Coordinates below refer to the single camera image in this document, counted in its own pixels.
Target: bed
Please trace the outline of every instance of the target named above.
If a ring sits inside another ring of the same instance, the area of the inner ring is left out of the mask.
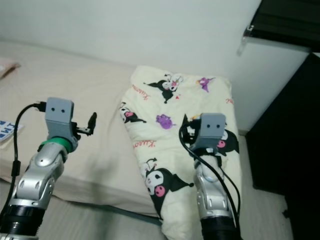
[[[21,65],[0,80],[0,120],[13,122],[26,105],[46,101],[48,97],[72,100],[72,120],[79,126],[86,126],[91,114],[97,112],[94,135],[83,136],[77,150],[68,156],[64,173],[57,181],[53,194],[66,201],[113,206],[158,217],[134,152],[134,144],[137,143],[130,140],[119,114],[119,104],[128,89],[142,94],[131,83],[136,67],[1,41],[0,54]],[[199,87],[200,92],[208,91],[203,86],[201,89],[201,85]],[[233,116],[232,98],[221,100],[230,104],[228,108]],[[234,134],[238,136],[234,117],[232,121],[228,124],[234,126]],[[39,144],[46,140],[48,131],[44,114],[34,110],[28,110],[23,115],[21,124],[24,127],[18,134],[18,150],[23,173]],[[13,142],[0,151],[0,177],[9,182],[14,157]],[[235,164],[227,166],[226,172],[234,177],[241,191],[239,156]],[[233,189],[231,195],[238,204]]]

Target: black cable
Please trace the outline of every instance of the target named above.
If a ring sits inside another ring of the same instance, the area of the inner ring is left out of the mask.
[[[202,163],[203,165],[205,165],[207,168],[209,168],[218,178],[218,180],[220,181],[229,201],[230,201],[230,205],[232,208],[232,212],[233,212],[233,217],[234,217],[234,221],[235,221],[235,228],[237,230],[237,233],[239,235],[239,239],[241,239],[241,231],[240,231],[240,223],[239,223],[239,218],[238,218],[238,214],[237,214],[237,210],[236,210],[236,206],[235,203],[231,197],[231,194],[224,182],[224,180],[221,178],[221,176],[219,175],[219,173],[210,165],[208,164],[206,161],[204,161],[201,157],[199,157],[198,155],[196,155],[193,151],[190,150],[190,148],[187,147],[187,145],[184,143],[183,141],[183,136],[182,136],[182,131],[183,128],[186,128],[187,126],[189,126],[188,123],[182,124],[182,126],[179,129],[179,140],[182,144],[182,146],[184,147],[185,150],[187,150],[187,152],[195,159],[197,159],[200,163]]]
[[[240,208],[241,208],[241,197],[240,197],[240,192],[237,188],[237,186],[235,185],[235,183],[231,180],[231,178],[225,173],[225,171],[220,167],[221,171],[223,172],[223,174],[225,175],[225,177],[230,181],[230,183],[233,185],[235,191],[236,191],[236,194],[237,194],[237,197],[238,197],[238,208],[237,208],[237,211],[236,213],[238,214],[238,218],[240,218]]]
[[[0,225],[2,223],[2,219],[3,216],[5,214],[5,212],[7,211],[9,202],[11,200],[12,194],[14,192],[14,188],[15,188],[15,183],[16,183],[16,177],[19,176],[20,174],[20,164],[21,162],[18,160],[18,142],[17,142],[17,133],[18,133],[18,126],[19,126],[19,121],[22,117],[22,115],[30,108],[35,107],[37,108],[39,106],[38,103],[34,103],[34,104],[30,104],[28,106],[26,106],[24,109],[22,109],[22,111],[19,113],[18,117],[15,120],[15,125],[14,125],[14,130],[13,130],[13,145],[14,145],[14,161],[12,163],[12,171],[11,171],[11,185],[10,185],[10,190],[9,190],[9,194],[8,197],[5,201],[5,204],[3,206],[3,209],[0,213]]]

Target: beige bed sheet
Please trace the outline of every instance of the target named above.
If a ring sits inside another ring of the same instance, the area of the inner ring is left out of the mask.
[[[73,121],[81,127],[97,112],[94,135],[82,136],[77,150],[69,155],[54,195],[156,216],[117,109],[135,67],[1,41],[0,54],[21,64],[0,80],[0,120],[15,121],[26,105],[48,97],[72,100]],[[44,113],[32,109],[23,115],[21,124],[18,150],[23,173],[48,131]],[[7,181],[13,157],[11,141],[0,150],[0,176]]]

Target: green ring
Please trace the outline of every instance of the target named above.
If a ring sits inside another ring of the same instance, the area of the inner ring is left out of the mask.
[[[67,151],[68,153],[71,153],[71,152],[72,152],[72,145],[71,145],[71,143],[70,143],[68,140],[66,140],[66,139],[64,139],[64,138],[62,138],[62,137],[54,137],[54,138],[51,138],[51,139],[49,139],[49,140],[47,140],[47,141],[42,142],[41,145],[48,144],[48,143],[60,144],[60,145],[64,146],[64,148],[66,149],[66,151]]]

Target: white wall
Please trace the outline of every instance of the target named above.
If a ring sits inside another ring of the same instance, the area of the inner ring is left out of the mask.
[[[260,0],[0,0],[0,38],[233,82],[238,127],[249,130],[307,56],[251,39]]]

